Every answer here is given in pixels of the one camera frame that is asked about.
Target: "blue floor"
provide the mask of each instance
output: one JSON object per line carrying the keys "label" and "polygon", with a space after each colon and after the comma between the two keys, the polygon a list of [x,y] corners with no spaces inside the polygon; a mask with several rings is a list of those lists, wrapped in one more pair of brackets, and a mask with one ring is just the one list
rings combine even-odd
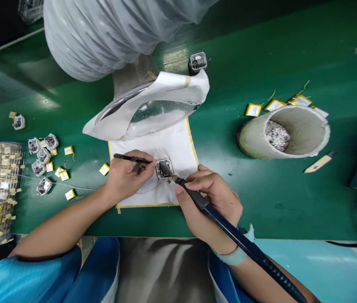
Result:
{"label": "blue floor", "polygon": [[257,240],[323,303],[357,303],[357,254],[320,241]]}

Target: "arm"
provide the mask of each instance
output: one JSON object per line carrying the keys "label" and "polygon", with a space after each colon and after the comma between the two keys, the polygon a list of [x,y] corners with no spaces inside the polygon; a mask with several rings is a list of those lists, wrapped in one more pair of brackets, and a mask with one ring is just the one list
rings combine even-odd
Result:
{"label": "arm", "polygon": [[[243,212],[238,195],[231,191],[222,177],[200,165],[199,171],[187,178],[188,189],[201,191],[213,206],[234,226],[237,226]],[[227,255],[237,245],[214,222],[204,216],[195,206],[187,192],[175,185],[178,202],[182,208],[188,227],[192,233],[206,242],[216,253]],[[276,266],[297,286],[309,303],[318,299],[285,269]],[[229,266],[239,285],[257,302],[295,302],[260,266],[250,258],[238,266]]]}
{"label": "arm", "polygon": [[9,257],[18,255],[26,259],[43,260],[70,251],[95,220],[120,201],[135,194],[153,175],[156,166],[153,156],[138,150],[126,155],[144,158],[152,163],[137,173],[134,171],[137,163],[113,159],[106,184],[34,229]]}

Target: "circuit board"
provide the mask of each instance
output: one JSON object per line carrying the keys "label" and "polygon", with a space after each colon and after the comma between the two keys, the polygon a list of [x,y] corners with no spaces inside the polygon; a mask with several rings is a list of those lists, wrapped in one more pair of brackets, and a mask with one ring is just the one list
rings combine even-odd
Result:
{"label": "circuit board", "polygon": [[173,167],[171,165],[171,162],[168,159],[160,159],[160,160],[157,160],[157,164],[156,164],[157,177],[159,179],[168,179],[169,174],[162,169],[161,164],[167,166],[169,168],[169,170],[171,172],[173,172]]}

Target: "black device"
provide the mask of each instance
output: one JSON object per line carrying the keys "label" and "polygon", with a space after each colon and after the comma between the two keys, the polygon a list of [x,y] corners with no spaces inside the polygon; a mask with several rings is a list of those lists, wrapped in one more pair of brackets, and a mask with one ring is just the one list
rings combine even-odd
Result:
{"label": "black device", "polygon": [[114,154],[114,158],[117,159],[123,159],[123,160],[129,160],[132,162],[137,162],[137,163],[145,163],[145,164],[149,164],[152,163],[151,161],[145,160],[145,159],[141,159],[141,158],[137,158],[135,156],[125,156],[125,155],[121,155],[121,154]]}
{"label": "black device", "polygon": [[195,53],[190,56],[188,61],[188,72],[191,76],[195,76],[201,69],[206,69],[208,66],[208,60],[204,52]]}
{"label": "black device", "polygon": [[161,167],[168,173],[176,184],[181,185],[190,195],[197,208],[214,221],[255,263],[266,271],[293,299],[298,303],[307,303],[300,290],[287,276],[250,240],[248,240],[236,227],[226,220],[199,192],[192,191],[185,186],[188,181],[173,174],[167,166]]}

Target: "hand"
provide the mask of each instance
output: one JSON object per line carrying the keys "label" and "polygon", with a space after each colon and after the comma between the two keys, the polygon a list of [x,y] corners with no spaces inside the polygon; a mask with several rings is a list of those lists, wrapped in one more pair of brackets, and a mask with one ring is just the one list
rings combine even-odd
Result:
{"label": "hand", "polygon": [[[206,193],[205,198],[213,204],[219,213],[232,225],[237,226],[243,213],[243,206],[237,193],[230,189],[220,175],[199,165],[199,171],[190,175],[187,180],[190,181],[185,184],[188,189]],[[233,252],[237,247],[236,243],[215,222],[198,210],[184,188],[176,184],[174,190],[192,233],[220,255]]]}
{"label": "hand", "polygon": [[112,200],[110,207],[133,196],[153,176],[156,167],[154,157],[144,151],[135,149],[125,155],[146,159],[152,163],[145,164],[144,169],[138,173],[136,168],[140,163],[116,158],[111,161],[107,183],[104,186],[105,194]]}

